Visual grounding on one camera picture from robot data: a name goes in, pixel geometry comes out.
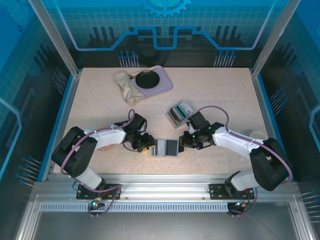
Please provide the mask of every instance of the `gear logo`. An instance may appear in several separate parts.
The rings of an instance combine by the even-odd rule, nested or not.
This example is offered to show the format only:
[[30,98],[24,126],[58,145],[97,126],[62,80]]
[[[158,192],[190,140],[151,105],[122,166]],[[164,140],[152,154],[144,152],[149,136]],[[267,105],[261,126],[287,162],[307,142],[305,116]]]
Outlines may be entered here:
[[191,4],[191,0],[141,0],[145,10],[149,10],[150,14],[156,14],[157,17],[174,14],[180,14],[180,10],[186,10],[187,4]]
[[5,7],[19,25],[25,25],[29,16],[27,0],[0,0],[0,7]]

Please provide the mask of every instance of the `purple tray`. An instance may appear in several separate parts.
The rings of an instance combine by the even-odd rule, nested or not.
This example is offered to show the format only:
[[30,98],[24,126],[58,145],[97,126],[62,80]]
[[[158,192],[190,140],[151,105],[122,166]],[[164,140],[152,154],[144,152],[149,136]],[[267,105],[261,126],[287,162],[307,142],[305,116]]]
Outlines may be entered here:
[[141,92],[143,93],[147,98],[164,93],[166,91],[169,91],[170,89],[173,88],[173,84],[170,81],[170,78],[168,77],[167,73],[165,72],[164,68],[162,66],[154,66],[155,69],[153,70],[155,73],[157,73],[160,77],[160,81],[159,84],[153,88],[141,88],[136,84],[136,78],[132,78],[131,82],[133,83],[133,85],[135,85],[135,87]]

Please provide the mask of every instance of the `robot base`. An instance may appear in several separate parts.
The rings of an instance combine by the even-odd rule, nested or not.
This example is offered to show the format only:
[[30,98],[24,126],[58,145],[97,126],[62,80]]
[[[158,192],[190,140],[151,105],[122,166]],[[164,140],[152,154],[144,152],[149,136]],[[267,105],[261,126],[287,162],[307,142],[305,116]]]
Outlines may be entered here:
[[[255,199],[254,191],[250,191],[250,200]],[[226,191],[225,184],[209,184],[208,192],[210,193],[211,200],[248,200],[248,195],[244,191],[236,192],[232,197]]]
[[[109,189],[112,188],[114,186],[117,186],[118,184],[106,184],[105,188]],[[117,193],[117,188],[108,192],[106,195],[104,195],[102,197],[103,200],[112,200],[115,196],[115,194]],[[115,200],[119,200],[120,199],[120,194],[121,192],[119,192],[118,196],[115,198]],[[78,200],[92,200],[95,199],[97,197],[101,196],[101,193],[97,193],[97,192],[92,192],[88,189],[86,189],[84,186],[82,186],[81,184],[79,184],[78,186],[78,191],[76,193],[76,199]]]

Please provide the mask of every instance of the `white cup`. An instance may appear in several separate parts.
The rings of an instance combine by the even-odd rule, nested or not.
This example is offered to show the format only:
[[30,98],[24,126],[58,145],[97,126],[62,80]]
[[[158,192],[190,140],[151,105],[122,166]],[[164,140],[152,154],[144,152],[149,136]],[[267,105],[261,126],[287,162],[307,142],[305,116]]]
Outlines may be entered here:
[[253,131],[251,134],[250,134],[250,138],[253,138],[253,139],[261,139],[261,140],[267,140],[268,137],[267,135],[265,135],[263,132],[261,131]]

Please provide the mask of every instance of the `blue border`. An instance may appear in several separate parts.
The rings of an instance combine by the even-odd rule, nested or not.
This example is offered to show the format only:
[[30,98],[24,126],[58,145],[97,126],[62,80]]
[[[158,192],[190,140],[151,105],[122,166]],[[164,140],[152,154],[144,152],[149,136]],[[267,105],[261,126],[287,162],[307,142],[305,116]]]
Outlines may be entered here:
[[20,136],[20,133],[22,131],[22,122],[21,122],[21,117],[20,117],[19,111],[15,107],[13,107],[9,103],[7,103],[2,97],[0,97],[0,104],[3,104],[7,109],[9,109],[10,112],[12,112],[15,115],[16,121],[18,123],[18,129],[14,135],[14,138],[13,138],[12,143],[10,145],[9,151],[6,154],[4,162],[3,162],[2,167],[0,169],[0,182],[1,182],[1,179],[2,179],[2,177],[5,173],[5,170],[8,166],[8,162],[11,158],[11,155],[15,149],[16,143],[17,143],[18,138]]
[[309,122],[309,129],[310,129],[310,132],[312,134],[313,140],[314,140],[314,142],[315,142],[315,144],[316,144],[316,146],[317,146],[317,148],[318,148],[318,150],[320,152],[320,141],[318,139],[318,136],[317,136],[316,131],[314,130],[314,126],[313,126],[314,125],[314,121],[315,121],[315,115],[319,111],[320,111],[320,105],[316,106],[312,110],[311,116],[310,116],[310,122]]
[[64,91],[64,95],[63,95],[63,98],[62,98],[62,101],[61,101],[61,105],[60,105],[58,114],[57,114],[56,119],[55,119],[53,130],[52,130],[52,133],[51,133],[51,136],[50,136],[50,140],[49,140],[49,143],[48,143],[48,147],[46,148],[46,151],[45,151],[45,155],[44,155],[43,162],[42,162],[42,165],[41,165],[41,168],[40,168],[40,172],[39,172],[39,175],[38,175],[38,178],[37,178],[37,182],[42,182],[42,178],[43,178],[43,176],[45,175],[45,172],[46,172],[47,164],[51,159],[51,156],[50,156],[51,149],[54,146],[54,141],[55,141],[55,137],[56,137],[56,134],[57,134],[57,131],[58,131],[58,127],[59,127],[60,122],[61,122],[62,113],[64,112],[64,109],[65,109],[65,106],[66,106],[66,102],[67,102],[67,98],[68,98],[68,95],[70,93],[71,84],[72,84],[72,82],[74,80],[73,78],[74,78],[74,76],[72,74],[70,74],[70,77],[69,77],[69,80],[68,80],[68,83],[66,85],[66,88],[65,88],[65,91]]
[[269,21],[270,15],[273,12],[273,9],[275,7],[275,5],[277,4],[278,0],[274,0],[273,4],[270,7],[270,10],[267,14],[267,16],[265,17],[265,20],[261,26],[261,29],[253,43],[252,47],[222,47],[219,46],[211,37],[210,35],[206,32],[206,31],[198,31],[196,26],[192,26],[192,25],[187,25],[187,26],[177,26],[174,31],[173,31],[173,46],[158,46],[157,44],[157,31],[156,28],[153,26],[134,26],[133,27],[133,31],[132,32],[125,32],[124,34],[122,34],[122,36],[111,46],[111,47],[98,47],[98,48],[79,48],[76,40],[74,39],[71,30],[61,12],[61,9],[57,3],[57,0],[53,0],[53,3],[55,5],[55,8],[63,22],[63,25],[72,41],[72,44],[74,46],[74,48],[78,51],[113,51],[121,42],[122,40],[126,37],[126,36],[131,36],[131,35],[138,35],[138,30],[151,30],[152,31],[152,36],[153,36],[153,47],[156,50],[174,50],[177,47],[177,40],[178,40],[178,30],[180,29],[188,29],[188,30],[192,30],[192,34],[193,35],[203,35],[204,37],[207,38],[207,40],[217,49],[217,50],[247,50],[247,51],[251,51],[253,49],[256,48],[259,39]]
[[271,124],[272,124],[272,127],[274,129],[276,140],[278,141],[278,143],[280,144],[282,149],[284,151],[286,151],[284,143],[282,142],[282,139],[281,139],[281,136],[280,136],[280,132],[279,132],[279,128],[278,128],[278,125],[276,123],[276,119],[275,119],[274,113],[272,112],[272,108],[271,108],[271,105],[270,105],[270,102],[269,102],[267,91],[266,91],[264,82],[262,81],[260,73],[258,74],[257,78],[258,78],[258,81],[259,81],[259,85],[261,87],[261,91],[262,91],[263,98],[264,98],[264,101],[265,101],[265,104],[266,104],[266,108],[267,108],[267,110],[269,112],[269,115],[270,115]]

